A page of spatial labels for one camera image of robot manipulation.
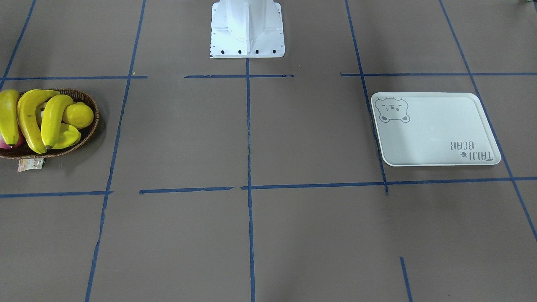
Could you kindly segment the yellow banana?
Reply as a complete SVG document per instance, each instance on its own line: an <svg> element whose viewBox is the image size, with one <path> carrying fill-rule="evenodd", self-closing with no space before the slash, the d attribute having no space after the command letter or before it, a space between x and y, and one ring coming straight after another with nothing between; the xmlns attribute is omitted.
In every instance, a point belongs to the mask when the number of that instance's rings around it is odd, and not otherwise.
<svg viewBox="0 0 537 302"><path fill-rule="evenodd" d="M66 94L58 94L47 102L41 126L42 142L46 150L50 150L56 145L59 139L63 113L73 103L73 98Z"/></svg>
<svg viewBox="0 0 537 302"><path fill-rule="evenodd" d="M0 93L0 131L9 145L14 145L19 139L17 103L20 97L15 89L3 90Z"/></svg>
<svg viewBox="0 0 537 302"><path fill-rule="evenodd" d="M50 98L59 95L55 90L33 89L25 92L18 101L17 119L19 127L31 150L37 154L46 153L42 134L36 119L36 109Z"/></svg>

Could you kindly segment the basket paper tag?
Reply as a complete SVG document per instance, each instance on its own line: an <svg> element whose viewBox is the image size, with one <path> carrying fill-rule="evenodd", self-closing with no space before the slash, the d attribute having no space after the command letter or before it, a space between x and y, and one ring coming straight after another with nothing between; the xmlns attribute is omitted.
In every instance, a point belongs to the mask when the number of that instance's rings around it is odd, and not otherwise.
<svg viewBox="0 0 537 302"><path fill-rule="evenodd" d="M19 159L17 172L24 172L33 169L42 169L45 159L42 157L32 159Z"/></svg>

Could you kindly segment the brown wicker basket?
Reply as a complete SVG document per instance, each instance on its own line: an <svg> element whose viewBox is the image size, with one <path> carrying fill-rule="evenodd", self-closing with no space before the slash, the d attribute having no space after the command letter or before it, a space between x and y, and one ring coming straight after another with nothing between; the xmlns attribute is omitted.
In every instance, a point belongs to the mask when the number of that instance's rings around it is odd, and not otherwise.
<svg viewBox="0 0 537 302"><path fill-rule="evenodd" d="M53 88L53 90L58 91L60 94L66 94L72 97L75 102L82 102L92 109L94 113L94 120L89 126L80 130L81 139L79 142L65 149L53 149L45 154L37 154L29 148L27 143L23 143L19 148L16 149L1 149L0 157L9 160L60 157L82 148L82 146L86 145L88 141L91 140L92 136L94 136L94 134L97 132L99 124L101 123L100 111L96 101L86 92L77 89Z"/></svg>

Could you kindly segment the white bear tray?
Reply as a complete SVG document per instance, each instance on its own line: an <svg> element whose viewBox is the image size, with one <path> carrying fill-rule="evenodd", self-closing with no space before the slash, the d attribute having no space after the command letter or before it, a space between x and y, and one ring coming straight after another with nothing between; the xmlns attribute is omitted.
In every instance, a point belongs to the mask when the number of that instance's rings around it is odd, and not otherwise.
<svg viewBox="0 0 537 302"><path fill-rule="evenodd" d="M475 94L378 92L370 103L381 156L389 166L494 166L501 161Z"/></svg>

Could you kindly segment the yellow pear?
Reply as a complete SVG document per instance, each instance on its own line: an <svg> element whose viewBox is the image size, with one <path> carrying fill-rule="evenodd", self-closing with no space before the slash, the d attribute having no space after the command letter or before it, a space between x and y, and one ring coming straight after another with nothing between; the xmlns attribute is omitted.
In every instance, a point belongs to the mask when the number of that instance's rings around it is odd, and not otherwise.
<svg viewBox="0 0 537 302"><path fill-rule="evenodd" d="M62 115L62 122L79 130L88 127L93 120L94 112L83 102L76 102L67 106Z"/></svg>

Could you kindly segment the yellow starfruit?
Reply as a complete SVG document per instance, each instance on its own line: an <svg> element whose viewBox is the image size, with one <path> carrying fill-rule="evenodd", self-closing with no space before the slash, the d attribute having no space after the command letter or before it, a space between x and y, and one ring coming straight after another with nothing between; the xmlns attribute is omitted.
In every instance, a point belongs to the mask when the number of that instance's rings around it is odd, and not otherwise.
<svg viewBox="0 0 537 302"><path fill-rule="evenodd" d="M59 135L56 144L52 147L54 150L65 149L76 145L81 139L82 134L79 129L66 123L60 124Z"/></svg>

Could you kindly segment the pale peach apple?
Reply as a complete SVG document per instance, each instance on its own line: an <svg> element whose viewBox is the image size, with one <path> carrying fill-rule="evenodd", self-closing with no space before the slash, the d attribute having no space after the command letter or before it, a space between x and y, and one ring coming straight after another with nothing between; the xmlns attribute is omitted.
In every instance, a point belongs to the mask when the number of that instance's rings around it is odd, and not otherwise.
<svg viewBox="0 0 537 302"><path fill-rule="evenodd" d="M41 126L42 126L42 119L43 119L43 116L44 116L44 110L45 110L46 105L47 105L47 103L44 102L41 105L39 105L35 110L35 118L36 118L36 122L37 122L39 128L41 128Z"/></svg>

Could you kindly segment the red pink apple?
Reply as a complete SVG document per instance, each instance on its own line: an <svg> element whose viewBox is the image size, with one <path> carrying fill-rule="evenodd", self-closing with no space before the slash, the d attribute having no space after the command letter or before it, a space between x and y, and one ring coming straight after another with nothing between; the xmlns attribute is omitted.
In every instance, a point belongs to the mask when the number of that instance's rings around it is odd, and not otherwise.
<svg viewBox="0 0 537 302"><path fill-rule="evenodd" d="M7 144L5 139L4 139L4 136L2 134L0 135L0 149L3 149L3 150L15 150L15 149L21 147L24 143L25 143L25 136L23 136L23 134L21 134L21 133L19 133L19 139L18 139L17 143L15 143L14 145Z"/></svg>

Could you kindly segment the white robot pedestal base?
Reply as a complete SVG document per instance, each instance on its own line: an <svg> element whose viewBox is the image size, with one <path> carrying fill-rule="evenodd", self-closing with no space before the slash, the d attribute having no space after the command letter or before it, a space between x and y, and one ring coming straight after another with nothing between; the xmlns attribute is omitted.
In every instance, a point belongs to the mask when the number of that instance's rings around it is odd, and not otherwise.
<svg viewBox="0 0 537 302"><path fill-rule="evenodd" d="M284 57L282 7L274 0L220 0L211 7L210 57Z"/></svg>

